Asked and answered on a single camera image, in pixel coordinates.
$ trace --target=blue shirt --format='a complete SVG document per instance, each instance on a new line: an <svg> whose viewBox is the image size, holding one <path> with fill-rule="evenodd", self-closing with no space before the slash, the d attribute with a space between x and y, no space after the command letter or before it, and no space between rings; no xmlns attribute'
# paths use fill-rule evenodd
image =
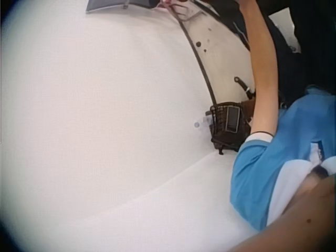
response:
<svg viewBox="0 0 336 252"><path fill-rule="evenodd" d="M279 112L278 129L271 141L248 138L240 147L230 201L255 229L266 227L272 193L287 161L309 160L311 143L318 143L323 160L336 155L335 108L335 96L310 89L288 110Z"/></svg>

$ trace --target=black pants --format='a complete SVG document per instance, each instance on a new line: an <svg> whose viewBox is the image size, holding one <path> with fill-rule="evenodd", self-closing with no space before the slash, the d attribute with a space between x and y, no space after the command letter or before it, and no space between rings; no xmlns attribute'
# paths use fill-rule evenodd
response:
<svg viewBox="0 0 336 252"><path fill-rule="evenodd" d="M237 26L247 37L244 18L235 3L212 0L211 5L232 32L239 34ZM279 29L264 15L277 53L279 91L287 106L302 97L310 85L335 94L334 0L290 0L289 9L300 54L291 51Z"/></svg>

